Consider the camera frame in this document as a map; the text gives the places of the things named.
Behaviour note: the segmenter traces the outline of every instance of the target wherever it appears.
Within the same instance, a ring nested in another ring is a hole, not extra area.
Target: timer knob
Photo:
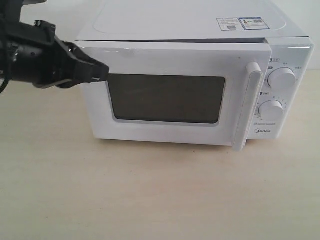
[[[285,111],[281,102],[276,100],[267,101],[259,107],[259,115],[263,120],[273,122],[279,120]]]
[[[296,83],[295,73],[286,67],[273,71],[268,78],[270,88],[276,91],[292,88]]]

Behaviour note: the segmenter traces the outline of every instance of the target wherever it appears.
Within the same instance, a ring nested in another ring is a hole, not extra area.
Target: door handle
[[[258,63],[250,62],[246,66],[246,70],[249,77],[249,82],[245,92],[242,111],[232,144],[232,148],[235,151],[241,151],[246,145],[248,133],[263,84],[263,73]]]

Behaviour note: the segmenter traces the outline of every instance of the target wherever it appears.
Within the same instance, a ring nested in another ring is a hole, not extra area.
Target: barcode sticker
[[[238,18],[218,18],[217,19],[222,31],[244,31]]]
[[[269,30],[270,28],[261,17],[240,17],[239,21],[245,30]]]

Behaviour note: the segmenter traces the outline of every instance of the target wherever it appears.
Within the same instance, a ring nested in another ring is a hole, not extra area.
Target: microwave oven
[[[236,151],[280,135],[314,49],[269,0],[104,0],[75,43],[110,67],[96,138]]]

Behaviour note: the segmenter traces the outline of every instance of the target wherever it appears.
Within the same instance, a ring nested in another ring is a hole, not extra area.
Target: midea logo
[[[271,133],[270,130],[261,130],[261,129],[256,129],[254,132],[256,134],[269,134],[269,133]]]

